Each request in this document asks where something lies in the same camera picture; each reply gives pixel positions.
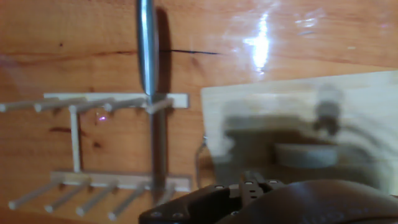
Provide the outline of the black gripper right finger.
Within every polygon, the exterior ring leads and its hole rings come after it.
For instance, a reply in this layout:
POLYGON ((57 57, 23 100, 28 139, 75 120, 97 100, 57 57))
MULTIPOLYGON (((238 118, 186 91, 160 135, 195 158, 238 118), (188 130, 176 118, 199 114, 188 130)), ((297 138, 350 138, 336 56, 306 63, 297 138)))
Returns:
POLYGON ((397 198, 356 182, 311 180, 271 190, 219 222, 397 223, 397 198))

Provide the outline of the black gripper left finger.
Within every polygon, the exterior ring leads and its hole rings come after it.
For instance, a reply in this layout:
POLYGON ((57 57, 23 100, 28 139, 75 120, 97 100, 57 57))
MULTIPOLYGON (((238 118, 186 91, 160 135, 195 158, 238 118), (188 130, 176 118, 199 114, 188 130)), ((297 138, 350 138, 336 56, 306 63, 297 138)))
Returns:
POLYGON ((239 184, 209 185, 141 213, 138 223, 217 223, 243 208, 243 189, 239 184))

